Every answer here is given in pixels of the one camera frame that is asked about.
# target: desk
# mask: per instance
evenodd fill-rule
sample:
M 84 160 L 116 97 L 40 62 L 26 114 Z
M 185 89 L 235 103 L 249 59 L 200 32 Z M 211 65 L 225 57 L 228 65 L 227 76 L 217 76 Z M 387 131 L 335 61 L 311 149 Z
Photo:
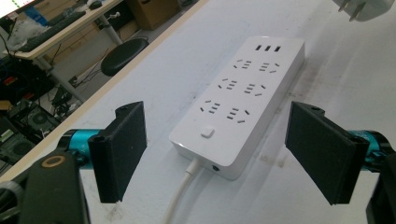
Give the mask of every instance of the desk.
M 120 3 L 122 0 L 106 0 L 103 2 L 103 5 L 97 9 L 90 10 L 88 9 L 86 14 L 81 17 L 79 20 L 73 22 L 71 25 L 67 26 L 65 29 L 63 29 L 60 33 L 57 35 L 53 36 L 37 48 L 33 49 L 30 52 L 16 52 L 15 57 L 21 58 L 21 59 L 26 59 L 26 60 L 34 60 L 36 61 L 39 65 L 41 65 L 44 69 L 50 70 L 50 73 L 52 76 L 71 94 L 73 94 L 76 98 L 78 98 L 82 103 L 86 101 L 81 94 L 76 91 L 76 89 L 66 80 L 63 78 L 61 75 L 58 74 L 56 71 L 56 68 L 52 68 L 52 66 L 43 59 L 43 55 L 52 47 L 59 45 L 63 41 L 65 41 L 69 36 L 75 34 L 82 28 L 84 28 L 86 25 L 90 24 L 96 19 L 100 19 L 102 24 L 105 26 L 105 30 L 107 34 L 112 38 L 114 43 L 116 44 L 121 44 L 122 40 L 120 40 L 119 36 L 117 33 L 114 31 L 113 27 L 109 25 L 106 17 L 104 14 L 109 11 L 111 8 L 116 6 L 118 3 Z
M 189 160 L 168 134 L 194 99 L 253 35 L 301 37 L 306 60 L 242 175 L 207 170 L 191 182 L 175 223 L 367 223 L 377 175 L 361 172 L 350 204 L 330 206 L 284 146 L 290 101 L 316 105 L 348 130 L 372 129 L 396 144 L 396 7 L 349 22 L 333 1 L 199 1 L 5 174 L 53 150 L 72 128 L 105 128 L 114 110 L 143 100 L 148 148 L 122 203 L 101 204 L 93 171 L 82 171 L 92 223 L 160 223 Z

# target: power strip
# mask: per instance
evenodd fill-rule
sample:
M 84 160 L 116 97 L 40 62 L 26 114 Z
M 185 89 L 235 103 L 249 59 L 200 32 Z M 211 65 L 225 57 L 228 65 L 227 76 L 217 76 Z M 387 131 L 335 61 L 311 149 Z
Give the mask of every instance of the power strip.
M 251 37 L 170 133 L 178 152 L 236 179 L 304 62 L 302 39 Z

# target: white cable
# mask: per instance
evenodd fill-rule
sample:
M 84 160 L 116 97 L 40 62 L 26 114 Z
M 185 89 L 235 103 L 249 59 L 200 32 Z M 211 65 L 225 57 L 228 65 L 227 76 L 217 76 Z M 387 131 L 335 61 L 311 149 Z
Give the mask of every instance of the white cable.
M 186 169 L 186 174 L 184 174 L 183 181 L 181 182 L 180 187 L 178 188 L 178 190 L 175 192 L 174 196 L 172 197 L 172 200 L 169 203 L 168 208 L 166 209 L 165 216 L 163 217 L 163 224 L 171 223 L 172 216 L 175 213 L 177 203 L 180 200 L 181 195 L 186 190 L 190 181 L 194 178 L 196 173 L 199 171 L 200 167 L 201 167 L 201 162 L 199 161 L 199 159 L 194 158 L 194 160 L 192 160 L 192 162 L 190 163 L 189 167 Z

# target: stool seat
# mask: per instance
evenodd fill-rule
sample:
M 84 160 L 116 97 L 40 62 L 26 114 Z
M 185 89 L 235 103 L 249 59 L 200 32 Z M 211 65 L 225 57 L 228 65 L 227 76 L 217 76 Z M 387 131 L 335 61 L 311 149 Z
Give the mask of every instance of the stool seat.
M 149 42 L 146 39 L 136 38 L 116 46 L 102 60 L 101 68 L 103 74 L 108 77 L 114 77 L 148 45 Z

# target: wire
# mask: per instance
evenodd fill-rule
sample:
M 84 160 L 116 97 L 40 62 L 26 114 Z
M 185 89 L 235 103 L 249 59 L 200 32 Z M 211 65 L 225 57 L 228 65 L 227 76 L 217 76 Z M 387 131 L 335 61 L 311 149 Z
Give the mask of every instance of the wire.
M 200 170 L 200 167 L 200 160 L 198 158 L 194 158 L 194 160 L 192 160 L 192 162 L 190 163 L 189 167 L 186 169 L 186 174 L 184 174 L 181 185 L 172 197 L 172 200 L 169 203 L 168 208 L 166 209 L 165 216 L 163 217 L 163 224 L 171 223 L 173 214 L 175 213 L 175 210 L 177 208 L 178 201 L 180 200 L 187 186 L 190 184 L 191 180 Z
M 91 69 L 90 73 L 88 73 L 88 75 L 85 76 L 84 79 L 82 79 L 78 84 L 75 85 L 75 88 L 77 88 L 79 85 L 85 83 L 84 81 L 87 80 L 87 79 L 90 77 L 90 75 L 92 75 L 92 72 L 93 72 L 93 70 L 96 68 L 96 66 L 106 57 L 107 52 L 108 52 L 108 49 L 106 49 L 106 51 L 105 51 L 103 57 L 102 57 L 102 58 L 95 64 L 95 66 Z
M 13 56 L 11 56 L 11 52 L 9 51 L 9 49 L 8 49 L 8 46 L 7 46 L 7 41 L 3 38 L 3 36 L 2 35 L 0 35 L 0 38 L 3 40 L 3 43 L 4 43 L 4 47 L 6 48 L 6 50 L 7 50 L 7 54 L 8 54 L 8 56 L 9 56 L 9 58 L 10 59 L 13 59 Z

